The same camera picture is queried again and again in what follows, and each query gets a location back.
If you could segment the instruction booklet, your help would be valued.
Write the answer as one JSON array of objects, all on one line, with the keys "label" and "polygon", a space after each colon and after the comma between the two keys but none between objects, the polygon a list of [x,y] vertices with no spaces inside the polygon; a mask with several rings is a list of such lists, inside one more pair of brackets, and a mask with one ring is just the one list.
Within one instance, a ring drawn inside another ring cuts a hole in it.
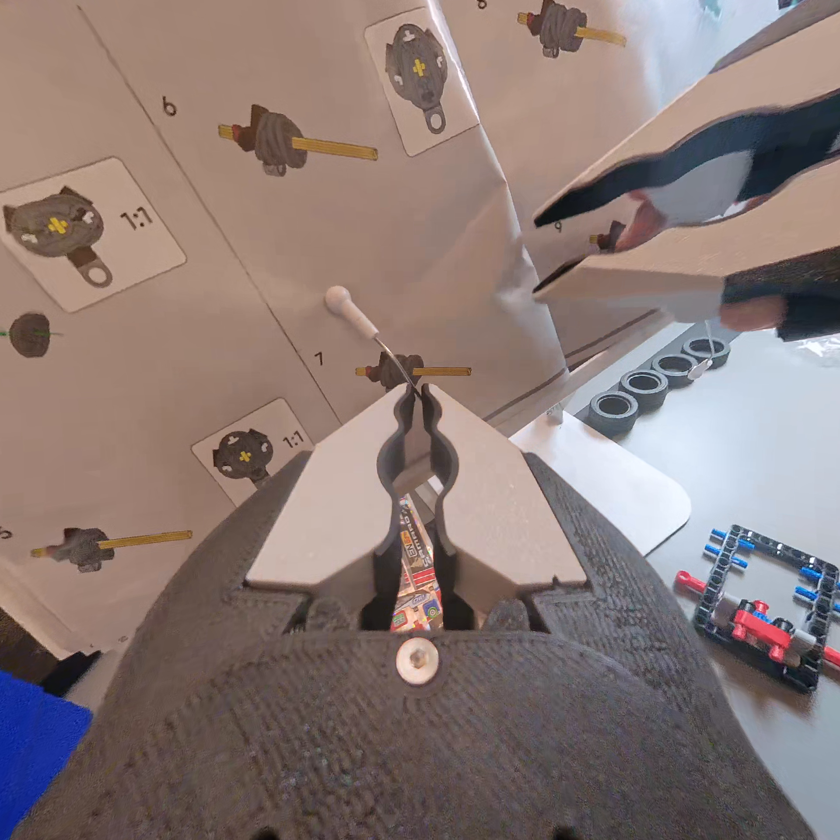
[{"label": "instruction booklet", "polygon": [[254,491],[213,451],[256,427],[276,471],[382,392],[347,287],[394,350],[506,434],[665,323],[532,290],[618,202],[532,214],[776,2],[2,2],[2,608],[57,658],[125,644],[189,549],[99,571],[35,558],[65,528],[199,538]]}]

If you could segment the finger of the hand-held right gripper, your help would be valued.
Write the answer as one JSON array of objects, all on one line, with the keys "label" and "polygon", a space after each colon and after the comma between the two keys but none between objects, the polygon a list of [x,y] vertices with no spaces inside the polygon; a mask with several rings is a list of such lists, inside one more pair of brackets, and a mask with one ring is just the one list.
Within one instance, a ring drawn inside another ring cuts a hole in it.
[{"label": "finger of the hand-held right gripper", "polygon": [[618,254],[564,267],[533,292],[553,313],[579,301],[662,309],[680,322],[718,313],[726,278],[817,251],[839,253],[839,165],[820,164],[745,213],[675,227]]},{"label": "finger of the hand-held right gripper", "polygon": [[636,193],[670,226],[703,224],[833,164],[838,53],[838,10],[783,12],[551,197],[534,226]]}]

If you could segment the person's right hand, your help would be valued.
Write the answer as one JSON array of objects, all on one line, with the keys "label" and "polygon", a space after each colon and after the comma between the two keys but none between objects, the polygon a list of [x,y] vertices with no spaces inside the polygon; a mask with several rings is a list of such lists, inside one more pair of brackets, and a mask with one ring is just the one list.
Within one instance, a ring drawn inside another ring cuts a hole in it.
[{"label": "person's right hand", "polygon": [[784,297],[758,297],[721,304],[721,325],[731,331],[751,332],[776,329],[785,320],[788,304]]}]

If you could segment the white book stand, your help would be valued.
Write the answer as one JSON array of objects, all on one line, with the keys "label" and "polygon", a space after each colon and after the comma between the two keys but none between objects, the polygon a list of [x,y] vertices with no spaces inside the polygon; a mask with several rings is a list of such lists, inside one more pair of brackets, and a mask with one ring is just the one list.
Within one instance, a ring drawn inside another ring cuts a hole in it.
[{"label": "white book stand", "polygon": [[689,496],[677,481],[574,415],[684,330],[668,314],[656,313],[555,383],[485,417],[522,451],[538,455],[642,555],[686,524]]}]

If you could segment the black lego frame assembly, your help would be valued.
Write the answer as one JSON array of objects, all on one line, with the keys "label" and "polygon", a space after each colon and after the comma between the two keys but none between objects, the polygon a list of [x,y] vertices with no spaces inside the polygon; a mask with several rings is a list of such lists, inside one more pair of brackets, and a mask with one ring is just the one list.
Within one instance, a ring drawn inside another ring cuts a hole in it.
[{"label": "black lego frame assembly", "polygon": [[[707,578],[685,570],[675,576],[675,585],[696,597],[691,622],[698,633],[804,695],[816,691],[825,672],[837,678],[839,653],[828,637],[838,621],[838,567],[738,524],[727,531],[711,530],[709,539],[703,550],[712,561]],[[801,624],[772,615],[763,600],[741,598],[727,590],[729,574],[749,567],[741,552],[780,561],[806,582],[794,588],[794,597],[808,608]]]}]

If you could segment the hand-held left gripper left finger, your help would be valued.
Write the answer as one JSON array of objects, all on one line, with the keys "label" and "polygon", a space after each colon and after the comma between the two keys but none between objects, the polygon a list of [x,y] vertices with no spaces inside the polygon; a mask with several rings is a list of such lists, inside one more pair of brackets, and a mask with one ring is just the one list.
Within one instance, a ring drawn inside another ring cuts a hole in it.
[{"label": "hand-held left gripper left finger", "polygon": [[395,388],[316,444],[254,562],[259,592],[332,597],[391,625],[403,565],[400,494],[415,392]]}]

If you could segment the blue plastic bin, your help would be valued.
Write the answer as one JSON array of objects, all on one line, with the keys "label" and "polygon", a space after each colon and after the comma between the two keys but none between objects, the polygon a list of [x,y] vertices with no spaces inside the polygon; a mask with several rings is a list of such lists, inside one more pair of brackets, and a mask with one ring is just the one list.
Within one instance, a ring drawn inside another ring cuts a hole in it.
[{"label": "blue plastic bin", "polygon": [[1,838],[64,769],[88,731],[92,712],[1,673]]}]

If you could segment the colourful sticker sheet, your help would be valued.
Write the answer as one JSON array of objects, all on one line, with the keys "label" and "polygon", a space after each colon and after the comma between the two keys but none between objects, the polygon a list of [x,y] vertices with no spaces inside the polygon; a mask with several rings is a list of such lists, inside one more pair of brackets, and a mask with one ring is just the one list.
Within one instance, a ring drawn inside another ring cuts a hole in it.
[{"label": "colourful sticker sheet", "polygon": [[391,632],[436,632],[444,628],[443,605],[434,570],[434,548],[413,499],[400,499],[402,580],[393,609]]}]

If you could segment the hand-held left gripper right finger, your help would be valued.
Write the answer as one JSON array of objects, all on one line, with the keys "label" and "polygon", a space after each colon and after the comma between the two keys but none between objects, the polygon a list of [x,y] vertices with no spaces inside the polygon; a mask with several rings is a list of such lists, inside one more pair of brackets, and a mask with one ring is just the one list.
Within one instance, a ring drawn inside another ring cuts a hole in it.
[{"label": "hand-held left gripper right finger", "polygon": [[529,462],[436,385],[423,386],[435,503],[434,567],[445,627],[474,627],[500,601],[588,583]]}]

